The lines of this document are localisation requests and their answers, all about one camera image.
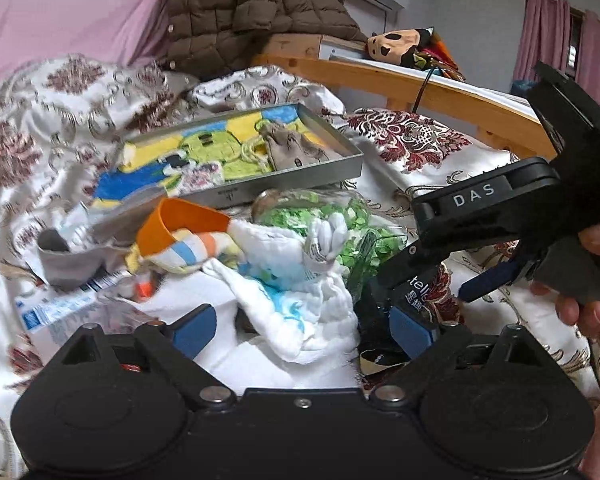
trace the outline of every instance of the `fingernail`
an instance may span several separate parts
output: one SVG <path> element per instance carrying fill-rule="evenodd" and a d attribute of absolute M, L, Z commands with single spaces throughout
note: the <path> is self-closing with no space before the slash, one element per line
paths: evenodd
<path fill-rule="evenodd" d="M 600 225 L 584 229 L 580 234 L 581 240 L 590 245 L 600 245 Z"/>

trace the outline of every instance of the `blue label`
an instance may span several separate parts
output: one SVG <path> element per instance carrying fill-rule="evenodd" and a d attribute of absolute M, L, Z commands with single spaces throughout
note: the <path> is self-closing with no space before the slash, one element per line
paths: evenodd
<path fill-rule="evenodd" d="M 22 314 L 22 320 L 24 321 L 24 325 L 27 327 L 27 330 L 31 330 L 39 326 L 40 320 L 38 319 L 38 314 L 36 314 L 33 310 L 29 310 L 28 312 Z"/>

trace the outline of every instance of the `bag of green candies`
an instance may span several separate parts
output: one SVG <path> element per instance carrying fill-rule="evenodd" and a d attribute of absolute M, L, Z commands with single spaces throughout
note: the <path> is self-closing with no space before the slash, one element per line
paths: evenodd
<path fill-rule="evenodd" d="M 407 245 L 404 227 L 369 209 L 360 194 L 339 189 L 269 189 L 253 203 L 251 220 L 305 237 L 315 218 L 327 219 L 335 212 L 342 213 L 349 229 L 337 261 L 346 267 L 344 279 L 356 302 L 366 280 Z"/>

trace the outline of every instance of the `window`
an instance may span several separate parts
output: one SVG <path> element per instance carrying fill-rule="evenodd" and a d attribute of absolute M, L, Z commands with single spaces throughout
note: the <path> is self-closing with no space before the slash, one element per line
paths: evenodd
<path fill-rule="evenodd" d="M 582 13 L 571 9 L 571 37 L 569 40 L 569 59 L 566 74 L 574 78 L 578 69 L 578 54 L 580 53 L 580 35 L 582 33 Z"/>

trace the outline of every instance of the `plush toy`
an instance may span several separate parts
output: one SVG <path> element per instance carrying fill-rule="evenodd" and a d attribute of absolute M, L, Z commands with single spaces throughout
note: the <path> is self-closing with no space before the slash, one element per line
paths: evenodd
<path fill-rule="evenodd" d="M 366 42 L 366 48 L 376 61 L 418 70 L 434 67 L 438 75 L 465 81 L 433 27 L 394 30 L 381 36 L 374 34 Z"/>

